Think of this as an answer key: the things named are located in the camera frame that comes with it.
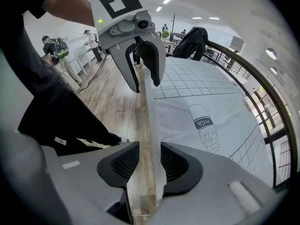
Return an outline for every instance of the camera lens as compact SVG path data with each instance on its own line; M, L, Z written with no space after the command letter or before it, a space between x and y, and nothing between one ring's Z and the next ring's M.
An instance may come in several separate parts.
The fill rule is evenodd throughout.
M149 25L149 22L148 22L148 21L145 21L145 20L140 21L140 22L137 24L137 26L138 26L139 28L141 28L141 29L147 28L148 25Z

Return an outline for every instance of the white sticker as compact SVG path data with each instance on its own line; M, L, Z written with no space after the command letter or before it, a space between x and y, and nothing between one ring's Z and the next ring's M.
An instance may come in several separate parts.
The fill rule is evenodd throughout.
M80 164L79 161L74 161L74 162L70 162L70 163L65 163L62 165L62 167L64 169L68 169L68 168L71 168L71 167L75 167L75 166L78 166Z
M62 144L62 145L66 145L67 144L67 141L66 140L62 140L62 139L60 139L59 137L55 137L55 142L57 142L57 143L60 143L60 144Z

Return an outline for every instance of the milk carton illustration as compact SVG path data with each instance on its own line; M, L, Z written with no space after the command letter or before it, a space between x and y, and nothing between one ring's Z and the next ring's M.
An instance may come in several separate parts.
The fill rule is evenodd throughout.
M219 150L216 125L212 122L210 115L202 105L192 105L189 112L193 118L196 129L199 131L200 139L208 152L215 153Z

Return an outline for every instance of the beige pants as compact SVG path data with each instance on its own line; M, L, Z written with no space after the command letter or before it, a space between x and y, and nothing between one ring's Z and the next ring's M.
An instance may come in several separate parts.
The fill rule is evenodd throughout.
M60 59L60 62L56 64L54 68L60 73L60 75L66 81L66 83L71 86L71 89L73 91L79 89L79 85L75 82L75 80L78 83L82 83L82 80L72 70L68 57L64 57L63 59Z

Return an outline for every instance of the wooden floor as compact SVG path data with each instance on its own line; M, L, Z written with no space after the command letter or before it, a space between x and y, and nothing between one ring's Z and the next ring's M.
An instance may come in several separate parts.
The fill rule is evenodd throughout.
M94 76L99 68L87 69L82 75L83 85ZM78 97L102 121L106 128L118 136L127 137L131 142L140 142L140 162L129 180L127 191L135 224L143 224L153 214L156 206L154 169L150 140L149 115L147 109L142 68L135 68L140 93L133 92L108 56L97 79Z

